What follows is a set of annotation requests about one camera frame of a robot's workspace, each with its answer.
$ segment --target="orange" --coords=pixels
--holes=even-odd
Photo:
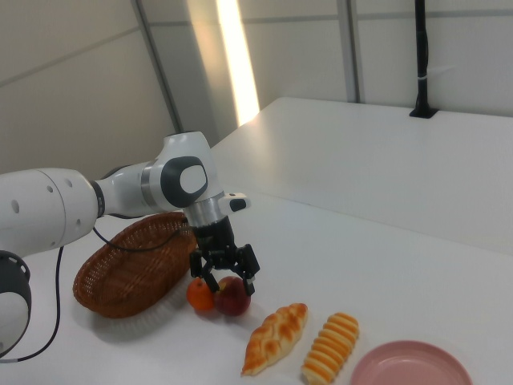
[[[214,308],[214,294],[201,278],[194,278],[187,288],[187,301],[195,310]]]

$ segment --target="white wall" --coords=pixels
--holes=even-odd
[[[0,57],[0,173],[96,179],[175,131],[130,1],[3,0]]]
[[[216,2],[142,3],[184,129],[214,145],[237,127]],[[282,96],[348,100],[337,0],[239,7],[261,108]]]
[[[363,103],[413,107],[414,1],[355,0]],[[513,116],[513,2],[426,1],[430,105]]]

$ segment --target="fluorescent light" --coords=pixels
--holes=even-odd
[[[232,80],[237,123],[241,126],[260,110],[248,44],[240,22],[237,0],[217,0],[217,13]]]

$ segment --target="bread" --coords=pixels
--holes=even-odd
[[[337,376],[360,334],[358,321],[348,314],[328,318],[301,367],[309,385],[328,385]]]
[[[270,314],[249,338],[241,375],[256,375],[284,358],[303,333],[308,307],[293,303]]]

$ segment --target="plate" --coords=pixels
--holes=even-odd
[[[419,341],[381,345],[357,364],[351,385],[472,385],[462,364],[446,351]]]

